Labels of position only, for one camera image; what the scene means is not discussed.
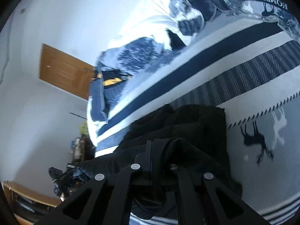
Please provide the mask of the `blue striped bed blanket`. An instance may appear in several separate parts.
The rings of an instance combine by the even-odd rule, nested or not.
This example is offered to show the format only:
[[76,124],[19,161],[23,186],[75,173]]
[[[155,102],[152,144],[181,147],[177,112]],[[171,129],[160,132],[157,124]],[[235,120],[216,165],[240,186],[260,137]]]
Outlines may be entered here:
[[299,209],[299,42],[278,26],[220,15],[169,64],[129,79],[108,121],[87,108],[91,140],[119,146],[139,118],[170,104],[214,106],[226,115],[232,176],[270,224]]

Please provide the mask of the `large black garment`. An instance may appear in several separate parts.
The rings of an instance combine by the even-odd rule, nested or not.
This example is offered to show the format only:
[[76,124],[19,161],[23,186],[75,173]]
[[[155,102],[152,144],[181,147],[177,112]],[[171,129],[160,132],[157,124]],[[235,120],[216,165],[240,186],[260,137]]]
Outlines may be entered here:
[[242,185],[230,174],[225,111],[212,106],[173,109],[165,105],[134,121],[113,153],[82,162],[78,171],[89,178],[98,173],[117,174],[145,152],[147,141],[162,148],[160,168],[176,164],[194,176],[211,172],[239,197],[242,195]]

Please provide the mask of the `wooden shelf unit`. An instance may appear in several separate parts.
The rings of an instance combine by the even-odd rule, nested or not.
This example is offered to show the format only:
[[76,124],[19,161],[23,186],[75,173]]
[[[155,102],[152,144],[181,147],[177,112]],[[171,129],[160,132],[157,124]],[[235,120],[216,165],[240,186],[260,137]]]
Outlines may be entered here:
[[3,191],[20,224],[37,223],[61,203],[57,198],[40,194],[15,181],[5,181]]

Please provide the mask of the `navy HOMES pillow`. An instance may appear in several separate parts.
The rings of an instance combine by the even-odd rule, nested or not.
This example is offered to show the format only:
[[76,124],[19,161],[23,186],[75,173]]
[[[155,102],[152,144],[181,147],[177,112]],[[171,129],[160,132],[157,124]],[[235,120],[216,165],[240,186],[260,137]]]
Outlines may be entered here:
[[277,22],[282,30],[299,42],[299,22],[283,0],[243,0],[241,10],[256,19]]

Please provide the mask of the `blue tree-print duvet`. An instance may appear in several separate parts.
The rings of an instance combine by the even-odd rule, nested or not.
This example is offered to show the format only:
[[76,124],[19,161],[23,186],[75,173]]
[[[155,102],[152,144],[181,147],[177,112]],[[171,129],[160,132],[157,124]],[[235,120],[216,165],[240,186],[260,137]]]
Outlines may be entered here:
[[224,0],[142,0],[117,37],[101,52],[89,88],[89,114],[108,121],[109,111],[133,76],[169,64],[205,24],[228,12]]

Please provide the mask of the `wooden door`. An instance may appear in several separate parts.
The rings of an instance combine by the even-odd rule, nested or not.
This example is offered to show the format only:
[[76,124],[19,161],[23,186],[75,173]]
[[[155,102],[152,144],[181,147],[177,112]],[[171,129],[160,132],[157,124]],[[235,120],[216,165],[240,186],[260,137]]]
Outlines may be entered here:
[[94,68],[69,54],[43,44],[39,78],[82,99],[89,98]]

